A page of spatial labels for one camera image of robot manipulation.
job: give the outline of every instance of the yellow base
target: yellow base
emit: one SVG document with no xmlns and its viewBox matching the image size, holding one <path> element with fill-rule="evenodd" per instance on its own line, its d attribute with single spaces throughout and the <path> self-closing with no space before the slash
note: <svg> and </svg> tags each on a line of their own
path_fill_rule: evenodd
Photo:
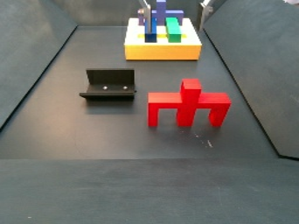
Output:
<svg viewBox="0 0 299 224">
<path fill-rule="evenodd" d="M 181 21 L 181 43 L 168 43 L 164 35 L 157 35 L 156 43 L 145 43 L 144 27 L 137 25 L 137 18 L 129 18 L 125 32 L 126 60 L 197 60 L 201 53 L 201 42 L 192 22 Z"/>
</svg>

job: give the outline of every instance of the gray floor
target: gray floor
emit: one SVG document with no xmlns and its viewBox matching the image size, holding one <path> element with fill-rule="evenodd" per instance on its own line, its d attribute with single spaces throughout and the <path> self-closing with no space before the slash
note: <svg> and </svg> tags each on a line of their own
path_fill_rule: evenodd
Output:
<svg viewBox="0 0 299 224">
<path fill-rule="evenodd" d="M 198 61 L 124 59 L 125 27 L 80 27 L 0 133 L 2 223 L 293 223 L 296 161 L 280 159 L 201 33 Z M 132 67 L 136 96 L 86 103 L 88 67 Z M 226 92 L 220 129 L 174 111 L 146 127 L 146 92 L 181 78 Z"/>
<path fill-rule="evenodd" d="M 248 106 L 204 35 L 198 61 L 124 59 L 125 28 L 80 27 L 0 136 L 1 158 L 274 158 Z M 90 102 L 86 68 L 132 67 L 132 102 Z M 198 78 L 202 92 L 226 92 L 232 106 L 220 129 L 201 110 L 177 128 L 174 110 L 146 127 L 146 93 L 178 92 L 181 78 Z"/>
</svg>

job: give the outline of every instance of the purple block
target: purple block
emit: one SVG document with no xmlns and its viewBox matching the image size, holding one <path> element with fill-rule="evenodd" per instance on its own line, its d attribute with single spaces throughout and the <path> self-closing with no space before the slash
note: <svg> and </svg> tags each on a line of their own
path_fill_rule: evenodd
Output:
<svg viewBox="0 0 299 224">
<path fill-rule="evenodd" d="M 156 6 L 157 11 L 165 11 L 165 0 L 156 0 Z"/>
<path fill-rule="evenodd" d="M 156 18 L 156 25 L 164 25 L 165 18 L 177 18 L 178 25 L 182 25 L 182 11 L 165 10 L 165 0 L 156 0 L 156 10 L 152 10 L 152 18 Z M 138 13 L 137 24 L 144 25 L 144 16 Z"/>
<path fill-rule="evenodd" d="M 144 25 L 144 24 L 145 24 L 144 15 L 137 13 L 137 25 Z"/>
</svg>

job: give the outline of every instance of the blue block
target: blue block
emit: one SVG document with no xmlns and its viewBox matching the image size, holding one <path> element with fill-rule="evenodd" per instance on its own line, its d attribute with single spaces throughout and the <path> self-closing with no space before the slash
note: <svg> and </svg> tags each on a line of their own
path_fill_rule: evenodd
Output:
<svg viewBox="0 0 299 224">
<path fill-rule="evenodd" d="M 144 22 L 144 42 L 156 43 L 156 18 L 152 18 L 152 32 L 146 32 L 146 22 Z"/>
</svg>

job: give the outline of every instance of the red block structure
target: red block structure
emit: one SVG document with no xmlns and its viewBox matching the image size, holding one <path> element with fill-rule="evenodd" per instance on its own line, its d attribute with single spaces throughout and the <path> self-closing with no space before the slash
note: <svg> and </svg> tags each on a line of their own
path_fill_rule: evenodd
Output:
<svg viewBox="0 0 299 224">
<path fill-rule="evenodd" d="M 158 109 L 177 109 L 177 126 L 192 126 L 196 109 L 209 109 L 209 123 L 218 127 L 229 110 L 225 93 L 201 93 L 197 79 L 182 79 L 180 93 L 148 93 L 148 126 L 157 125 Z"/>
</svg>

